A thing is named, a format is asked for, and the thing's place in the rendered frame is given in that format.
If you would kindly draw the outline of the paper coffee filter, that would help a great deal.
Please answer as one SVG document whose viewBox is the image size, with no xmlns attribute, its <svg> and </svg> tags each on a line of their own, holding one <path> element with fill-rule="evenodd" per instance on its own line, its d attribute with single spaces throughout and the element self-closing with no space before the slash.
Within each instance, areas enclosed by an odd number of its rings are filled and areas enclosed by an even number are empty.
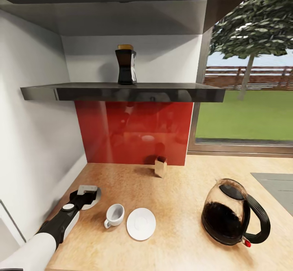
<svg viewBox="0 0 293 271">
<path fill-rule="evenodd" d="M 101 196 L 102 196 L 101 189 L 100 189 L 100 187 L 97 187 L 96 199 L 93 200 L 90 205 L 84 205 L 82 207 L 82 210 L 89 209 L 89 208 L 93 207 L 100 200 Z"/>
</svg>

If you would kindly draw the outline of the coffee cup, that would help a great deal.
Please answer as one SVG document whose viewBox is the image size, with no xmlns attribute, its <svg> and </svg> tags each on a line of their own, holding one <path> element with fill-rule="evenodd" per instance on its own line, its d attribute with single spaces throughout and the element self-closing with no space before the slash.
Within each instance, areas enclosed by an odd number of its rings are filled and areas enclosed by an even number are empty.
<svg viewBox="0 0 293 271">
<path fill-rule="evenodd" d="M 107 210 L 107 219 L 104 222 L 106 228 L 109 228 L 111 225 L 119 225 L 124 217 L 125 210 L 121 204 L 114 204 Z"/>
</svg>

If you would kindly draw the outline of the saucer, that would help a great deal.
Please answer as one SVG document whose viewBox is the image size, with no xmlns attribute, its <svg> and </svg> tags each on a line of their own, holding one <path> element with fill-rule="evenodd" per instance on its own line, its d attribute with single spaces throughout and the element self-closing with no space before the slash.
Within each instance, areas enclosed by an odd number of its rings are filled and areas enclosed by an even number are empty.
<svg viewBox="0 0 293 271">
<path fill-rule="evenodd" d="M 155 227 L 155 216 L 146 208 L 135 209 L 127 219 L 128 233 L 136 240 L 145 240 L 151 237 Z"/>
</svg>

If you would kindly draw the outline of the electric kettle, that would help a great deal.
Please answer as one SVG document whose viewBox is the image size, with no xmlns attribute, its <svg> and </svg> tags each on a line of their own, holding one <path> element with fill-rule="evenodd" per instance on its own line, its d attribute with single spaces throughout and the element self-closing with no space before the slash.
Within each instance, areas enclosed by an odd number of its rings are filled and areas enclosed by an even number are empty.
<svg viewBox="0 0 293 271">
<path fill-rule="evenodd" d="M 206 198 L 202 223 L 208 234 L 217 242 L 233 246 L 242 242 L 246 247 L 264 242 L 271 230 L 268 214 L 244 186 L 230 178 L 215 178 Z M 247 233 L 251 209 L 260 219 L 261 231 Z"/>
</svg>

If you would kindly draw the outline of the bottle of coffee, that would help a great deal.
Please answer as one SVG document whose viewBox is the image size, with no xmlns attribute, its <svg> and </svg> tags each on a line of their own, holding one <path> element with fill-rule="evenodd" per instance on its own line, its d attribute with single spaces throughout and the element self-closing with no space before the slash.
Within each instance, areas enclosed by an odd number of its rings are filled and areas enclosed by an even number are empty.
<svg viewBox="0 0 293 271">
<path fill-rule="evenodd" d="M 120 85 L 133 85 L 137 83 L 135 75 L 135 59 L 136 52 L 133 46 L 118 45 L 118 50 L 115 51 L 119 64 L 118 84 Z"/>
</svg>

